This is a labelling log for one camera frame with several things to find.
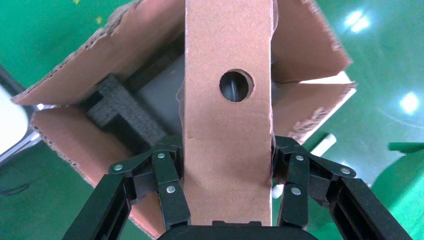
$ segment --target cardboard panel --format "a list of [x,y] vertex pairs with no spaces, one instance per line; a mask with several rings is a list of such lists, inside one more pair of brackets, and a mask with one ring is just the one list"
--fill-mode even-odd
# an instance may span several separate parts
[[271,46],[276,83],[335,76],[351,63],[314,0],[278,1]]
[[[99,130],[76,108],[61,107],[36,112],[32,126],[93,186],[108,173],[110,165],[130,156],[114,136]],[[158,237],[164,232],[156,193],[132,207],[130,217],[148,235]]]
[[[273,1],[186,2],[184,192],[193,225],[271,225]],[[243,70],[254,87],[241,102],[220,79]]]
[[273,105],[275,135],[292,137],[303,144],[355,92],[356,83],[288,83]]
[[109,73],[124,79],[184,30],[184,0],[136,0],[40,82],[16,96],[20,105],[75,104]]

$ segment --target green floor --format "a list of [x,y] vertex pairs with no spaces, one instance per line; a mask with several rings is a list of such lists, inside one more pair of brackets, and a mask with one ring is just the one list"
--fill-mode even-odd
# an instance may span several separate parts
[[[29,87],[105,24],[113,9],[126,2],[0,1],[0,65]],[[390,142],[424,142],[422,102],[414,112],[409,108],[410,113],[400,105],[405,96],[416,96],[413,101],[422,101],[424,96],[424,1],[318,3],[354,60],[347,73],[359,86],[358,92],[305,146],[310,149],[326,134],[333,133],[337,143],[324,157],[349,165],[360,178],[372,184],[401,157],[398,152],[388,151]],[[345,22],[358,11],[361,19],[367,18],[369,26],[352,32]],[[7,206],[0,208],[0,239],[59,239],[92,188],[43,144],[1,170],[0,191],[28,181],[30,188],[23,193],[0,195],[0,205]],[[276,213],[278,201],[274,203]],[[314,230],[329,219],[316,205],[311,205]],[[128,224],[122,239],[147,238]]]

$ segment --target brown cardboard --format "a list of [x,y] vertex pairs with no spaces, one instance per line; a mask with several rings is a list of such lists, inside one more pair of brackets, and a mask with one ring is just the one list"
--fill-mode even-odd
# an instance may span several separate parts
[[[263,225],[268,225],[270,169],[266,172],[266,168],[270,160],[272,115],[270,65],[266,55],[269,58],[271,30],[265,34],[263,32],[265,21],[269,29],[276,26],[277,18],[274,16],[277,16],[277,10],[268,1],[226,1],[228,7],[222,13],[216,11],[219,6],[206,0],[188,3],[189,18],[201,14],[204,18],[208,16],[208,19],[187,25],[189,29],[200,23],[204,27],[193,28],[197,31],[194,35],[186,31],[188,39],[193,40],[196,36],[202,38],[203,29],[211,38],[201,47],[200,43],[191,41],[186,49],[186,55],[189,55],[186,66],[189,69],[185,83],[185,111],[188,111],[188,115],[184,122],[184,147],[189,183],[184,190],[193,221],[210,224],[212,219],[228,222],[260,220]],[[243,4],[238,5],[237,9],[243,14],[229,15],[229,12],[235,11],[237,4]],[[278,11],[278,25],[271,41],[274,62],[271,72],[272,80],[279,83],[281,96],[273,102],[273,129],[277,135],[292,136],[304,142],[352,96],[355,84],[340,73],[349,65],[349,57],[313,0],[278,0]],[[94,86],[107,74],[125,79],[156,49],[182,33],[184,16],[184,0],[131,2],[117,9],[109,18],[108,25],[99,29],[80,49],[13,100],[22,105],[43,103],[67,106],[79,103],[93,92]],[[211,35],[211,28],[215,28],[221,38]],[[228,41],[218,44],[219,39]],[[218,51],[219,55],[211,53],[211,50]],[[201,58],[196,54],[211,58]],[[250,97],[240,103],[224,99],[216,82],[231,69],[247,71],[255,83]],[[321,81],[322,78],[327,78],[327,84]],[[96,185],[101,175],[107,173],[110,164],[128,156],[128,151],[113,136],[98,130],[81,111],[73,107],[37,112],[32,125],[50,147],[92,185]],[[247,162],[251,168],[241,167]],[[258,198],[253,200],[250,191],[257,193]],[[222,202],[207,200],[208,197],[216,199],[220,195],[224,196],[223,200],[219,199]],[[202,212],[198,199],[205,200],[205,205],[211,204],[205,206],[207,211]],[[131,217],[152,238],[159,237],[164,231],[155,194],[133,206]]]
[[[270,226],[273,2],[196,0],[186,11],[184,193],[191,223]],[[241,102],[220,92],[221,76],[231,70],[253,81]]]
[[278,3],[279,23],[271,42],[274,82],[331,77],[351,63],[314,0]]
[[274,133],[303,144],[355,92],[356,83],[345,72],[336,76],[286,83],[272,104]]
[[184,31],[184,5],[184,0],[135,0],[126,11],[117,9],[105,28],[13,100],[22,105],[76,104],[108,74],[127,78],[161,44]]
[[[97,185],[110,165],[130,157],[113,135],[99,130],[73,107],[35,112],[31,125],[92,186]],[[155,238],[164,232],[157,194],[146,196],[132,208],[130,218],[146,234]]]

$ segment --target green object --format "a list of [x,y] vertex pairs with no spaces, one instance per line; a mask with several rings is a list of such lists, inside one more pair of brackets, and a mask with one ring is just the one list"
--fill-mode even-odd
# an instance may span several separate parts
[[[29,187],[20,193],[2,194],[25,184]],[[61,239],[92,192],[68,163],[37,144],[1,168],[0,239]],[[128,221],[121,240],[136,239],[149,238]]]
[[424,150],[408,153],[389,166],[372,191],[413,239],[424,239]]
[[0,65],[29,87],[130,0],[0,1]]
[[391,142],[388,144],[390,151],[399,151],[403,154],[412,154],[424,149],[424,143],[421,142]]
[[[116,7],[127,2],[0,1],[0,65],[18,82],[29,87],[82,45],[98,27],[103,26]],[[359,85],[358,92],[305,146],[311,150],[328,133],[333,133],[337,143],[323,157],[349,164],[357,170],[360,178],[370,184],[380,182],[382,189],[389,189],[391,181],[376,178],[402,154],[388,151],[387,144],[395,141],[422,142],[424,136],[423,104],[418,103],[416,110],[411,111],[414,101],[405,99],[413,93],[418,101],[422,101],[424,92],[424,1],[317,2],[354,61],[347,74]],[[347,19],[353,13],[359,13],[359,18],[351,21],[353,24],[359,26],[362,23],[363,27],[364,20],[367,20],[368,26],[353,32],[352,25],[347,24]],[[41,180],[35,180],[27,190],[15,196],[0,196],[2,206],[11,206],[10,209],[0,210],[0,238],[59,239],[93,190],[45,145],[31,149],[8,169],[7,173],[0,175],[2,190],[16,186],[13,183],[23,183],[23,180]],[[418,184],[422,183],[419,179],[414,181],[415,185],[408,192],[403,193],[405,197],[402,198],[423,198],[422,192],[418,191]],[[424,207],[418,204],[414,203],[413,209],[423,212]],[[279,207],[279,201],[274,200],[274,218],[278,216]],[[331,219],[325,209],[313,201],[310,201],[310,207],[311,231],[334,227],[333,223],[328,223]],[[398,218],[405,228],[410,224],[407,218],[407,215],[405,220]],[[128,225],[122,239],[146,238],[134,225]],[[320,234],[321,240],[338,239],[334,237],[337,232],[330,230],[316,234]]]

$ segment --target circular hole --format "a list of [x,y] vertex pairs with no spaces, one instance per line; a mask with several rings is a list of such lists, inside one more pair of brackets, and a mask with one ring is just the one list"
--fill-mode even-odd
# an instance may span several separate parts
[[227,100],[234,103],[241,102],[252,93],[252,77],[241,69],[230,70],[222,75],[219,90]]

